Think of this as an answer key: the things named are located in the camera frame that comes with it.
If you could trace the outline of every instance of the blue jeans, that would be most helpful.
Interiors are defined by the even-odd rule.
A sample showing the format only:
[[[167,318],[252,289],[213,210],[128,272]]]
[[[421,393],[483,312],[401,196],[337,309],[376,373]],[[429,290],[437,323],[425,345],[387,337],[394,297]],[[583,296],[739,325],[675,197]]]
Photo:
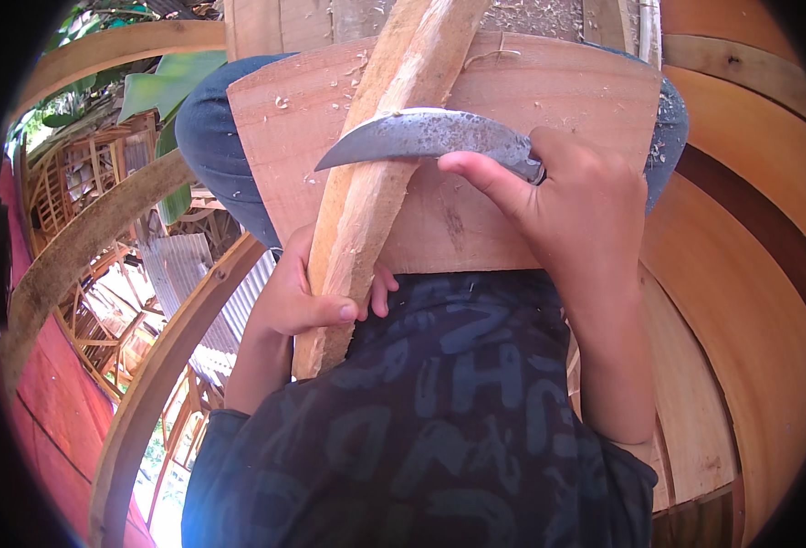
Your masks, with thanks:
[[[601,49],[640,61],[627,53]],[[190,169],[234,219],[266,247],[280,247],[280,243],[245,158],[227,99],[227,86],[289,55],[294,53],[259,55],[222,66],[196,86],[181,104],[175,122],[178,148]],[[647,214],[668,183],[688,134],[689,115],[682,97],[665,78],[661,82],[653,142],[643,170],[649,186]]]

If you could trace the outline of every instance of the person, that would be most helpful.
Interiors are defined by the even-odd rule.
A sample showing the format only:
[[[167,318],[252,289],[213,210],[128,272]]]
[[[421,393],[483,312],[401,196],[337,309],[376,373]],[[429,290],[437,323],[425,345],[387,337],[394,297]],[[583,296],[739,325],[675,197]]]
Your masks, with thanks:
[[[267,247],[279,242],[225,89],[282,57],[220,68],[176,127],[200,181]],[[638,254],[687,131],[666,81],[645,176],[545,127],[531,132],[539,187],[480,154],[438,159],[500,208],[541,270],[393,276],[379,264],[367,302],[354,302],[311,295],[314,226],[291,235],[225,408],[211,412],[183,546],[649,545],[655,410]],[[562,307],[581,353],[582,421]],[[352,322],[341,365],[291,382],[292,336]]]

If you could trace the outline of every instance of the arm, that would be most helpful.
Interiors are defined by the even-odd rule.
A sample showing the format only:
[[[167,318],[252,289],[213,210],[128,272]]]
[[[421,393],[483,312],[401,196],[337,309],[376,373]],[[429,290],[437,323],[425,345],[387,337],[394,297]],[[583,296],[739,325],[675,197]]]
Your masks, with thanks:
[[[364,321],[372,301],[380,317],[388,314],[388,291],[398,285],[391,272],[376,264],[372,291],[358,306],[340,295],[312,296],[306,278],[314,225],[304,226],[288,240],[272,276],[257,298],[242,334],[236,366],[227,382],[224,406],[252,415],[266,396],[291,378],[293,335],[313,327]]]
[[[475,153],[443,156],[504,212],[549,272],[582,356],[584,422],[649,459],[652,364],[640,310],[637,262],[647,185],[617,153],[549,128],[531,133],[547,179],[521,181]]]

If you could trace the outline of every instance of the knife blade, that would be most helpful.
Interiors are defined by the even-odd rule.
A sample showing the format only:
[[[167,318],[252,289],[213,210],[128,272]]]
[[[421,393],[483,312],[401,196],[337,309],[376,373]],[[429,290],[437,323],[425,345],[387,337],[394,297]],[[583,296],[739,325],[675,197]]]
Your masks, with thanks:
[[[340,137],[314,169],[375,159],[439,158],[456,151],[482,153],[533,185],[545,178],[540,160],[530,157],[527,136],[472,112],[432,107],[366,120]]]

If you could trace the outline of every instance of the dark t-shirt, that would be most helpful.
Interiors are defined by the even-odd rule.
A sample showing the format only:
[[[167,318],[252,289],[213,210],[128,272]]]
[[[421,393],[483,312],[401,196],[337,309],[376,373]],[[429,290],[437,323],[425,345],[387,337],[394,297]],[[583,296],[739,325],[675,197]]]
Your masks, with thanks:
[[[193,546],[647,546],[655,472],[570,409],[541,271],[398,276],[346,361],[214,411]]]

